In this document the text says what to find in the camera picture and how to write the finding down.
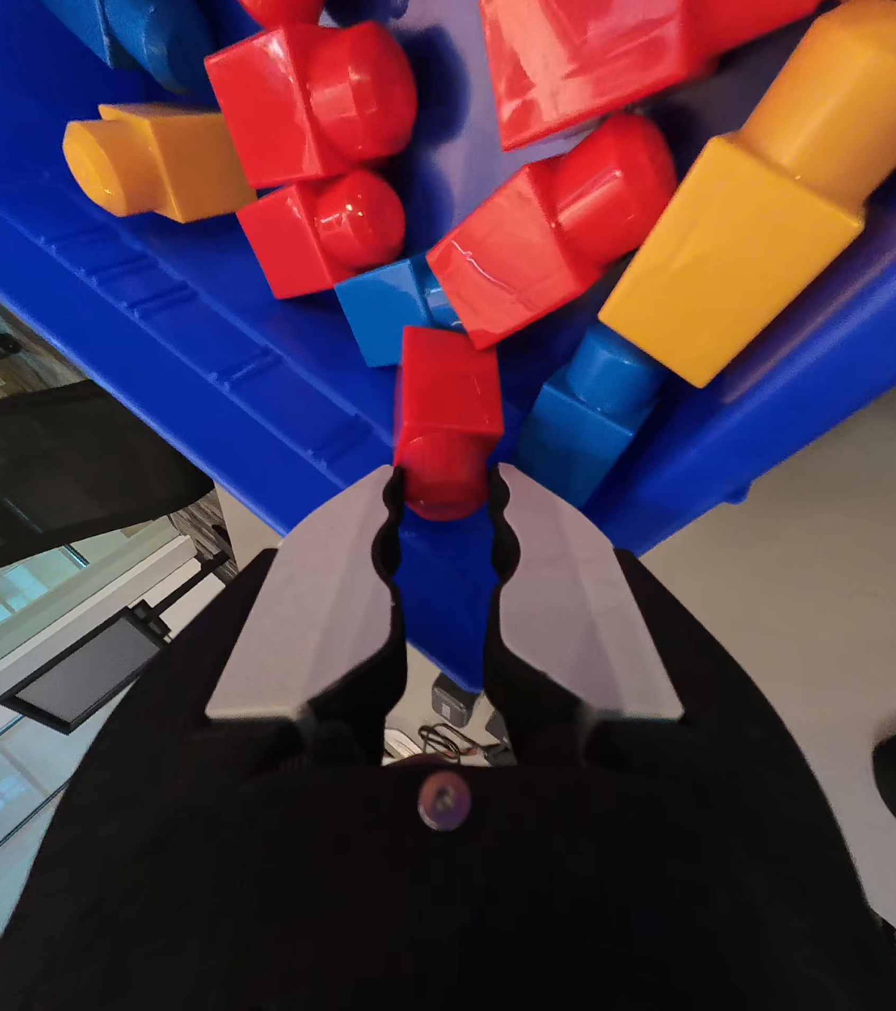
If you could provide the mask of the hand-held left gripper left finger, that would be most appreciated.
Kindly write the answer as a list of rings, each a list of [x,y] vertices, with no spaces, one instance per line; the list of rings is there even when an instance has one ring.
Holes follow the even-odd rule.
[[[407,679],[404,474],[381,465],[316,509],[276,550],[206,706],[218,724],[340,724],[383,751]]]

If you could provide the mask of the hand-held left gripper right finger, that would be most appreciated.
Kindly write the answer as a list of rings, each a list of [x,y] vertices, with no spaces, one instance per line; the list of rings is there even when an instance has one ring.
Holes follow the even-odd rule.
[[[682,701],[608,537],[511,464],[492,468],[488,505],[484,690],[513,750],[577,753],[599,725],[678,722]]]

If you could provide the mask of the red toy building block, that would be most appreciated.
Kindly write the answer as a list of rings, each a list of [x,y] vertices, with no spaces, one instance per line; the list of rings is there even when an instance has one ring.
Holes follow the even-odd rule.
[[[406,504],[432,522],[476,512],[487,499],[490,456],[504,436],[495,348],[479,349],[461,332],[406,325],[393,455]]]

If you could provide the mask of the blue plastic bin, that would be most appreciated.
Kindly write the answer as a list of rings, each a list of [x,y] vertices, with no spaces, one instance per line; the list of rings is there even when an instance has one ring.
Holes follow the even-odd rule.
[[[425,251],[520,164],[574,137],[500,148],[478,2],[337,2],[384,22],[416,68],[417,133],[392,169],[408,249]],[[738,128],[813,15],[743,45],[646,111],[684,172]],[[392,458],[394,372],[368,368],[334,294],[283,305],[235,216],[116,219],[62,156],[71,120],[166,98],[113,70],[43,2],[0,1],[0,298],[87,375],[285,534]],[[504,454],[542,383],[578,344],[605,285],[501,345]],[[704,389],[667,399],[586,505],[638,555],[896,386],[896,170],[863,233]],[[407,512],[396,581],[407,638],[468,688],[482,682],[492,590],[486,509],[456,523]]]

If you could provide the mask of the pile of coloured toy blocks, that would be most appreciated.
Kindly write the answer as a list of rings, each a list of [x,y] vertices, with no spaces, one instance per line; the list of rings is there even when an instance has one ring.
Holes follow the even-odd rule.
[[[497,351],[630,257],[517,439],[517,467],[577,508],[668,374],[707,386],[852,246],[896,169],[896,2],[814,19],[682,179],[631,107],[817,2],[479,2],[501,148],[594,129],[404,258],[404,203],[381,173],[420,112],[404,44],[377,20],[323,24],[325,2],[239,5],[260,30],[219,48],[198,2],[44,2],[109,68],[216,103],[70,121],[75,183],[120,219],[235,213],[272,294],[332,289],[371,368],[398,369],[411,324]]]

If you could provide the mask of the grey desk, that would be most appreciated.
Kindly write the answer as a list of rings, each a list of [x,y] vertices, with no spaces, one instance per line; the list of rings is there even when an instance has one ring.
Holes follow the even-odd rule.
[[[782,717],[896,928],[896,816],[872,768],[896,735],[896,388],[643,560]]]

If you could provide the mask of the large dark display screen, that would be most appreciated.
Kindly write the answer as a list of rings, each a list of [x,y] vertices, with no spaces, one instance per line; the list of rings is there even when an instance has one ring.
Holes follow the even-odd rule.
[[[124,608],[0,695],[0,707],[64,736],[127,690],[165,647],[169,628]]]

